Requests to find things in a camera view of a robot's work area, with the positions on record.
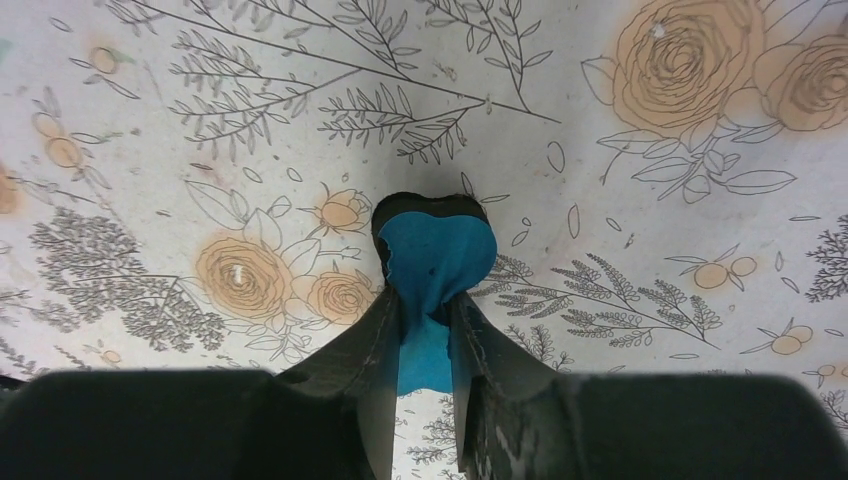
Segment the floral table mat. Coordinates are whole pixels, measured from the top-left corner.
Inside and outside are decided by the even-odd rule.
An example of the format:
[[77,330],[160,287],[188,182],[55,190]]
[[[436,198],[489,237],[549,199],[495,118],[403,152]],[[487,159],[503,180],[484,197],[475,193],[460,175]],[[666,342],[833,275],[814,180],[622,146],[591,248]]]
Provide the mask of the floral table mat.
[[[250,389],[467,195],[592,479],[847,475],[843,1],[5,1],[1,475],[236,479]],[[388,479],[469,479],[453,390]]]

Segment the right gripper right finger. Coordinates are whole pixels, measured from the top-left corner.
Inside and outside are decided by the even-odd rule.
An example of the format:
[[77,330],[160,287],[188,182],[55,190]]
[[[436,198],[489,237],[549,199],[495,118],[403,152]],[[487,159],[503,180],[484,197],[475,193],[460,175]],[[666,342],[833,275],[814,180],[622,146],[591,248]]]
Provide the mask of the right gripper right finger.
[[458,467],[469,479],[592,479],[580,396],[495,327],[467,293],[449,302]]

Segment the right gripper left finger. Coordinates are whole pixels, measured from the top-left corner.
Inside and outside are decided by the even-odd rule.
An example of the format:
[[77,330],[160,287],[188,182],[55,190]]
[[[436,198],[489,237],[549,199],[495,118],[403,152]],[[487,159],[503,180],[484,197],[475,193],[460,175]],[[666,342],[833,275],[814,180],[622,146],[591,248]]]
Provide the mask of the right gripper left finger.
[[401,313],[387,287],[354,325],[253,386],[234,478],[390,478]]

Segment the blue bone-shaped eraser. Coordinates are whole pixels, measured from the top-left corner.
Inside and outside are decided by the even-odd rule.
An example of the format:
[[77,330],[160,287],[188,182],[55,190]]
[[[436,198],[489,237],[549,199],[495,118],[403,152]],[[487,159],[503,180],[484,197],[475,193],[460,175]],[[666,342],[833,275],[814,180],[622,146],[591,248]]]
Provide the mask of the blue bone-shaped eraser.
[[462,194],[391,194],[373,211],[372,238],[401,302],[398,395],[452,392],[448,304],[478,285],[497,256],[482,205]]

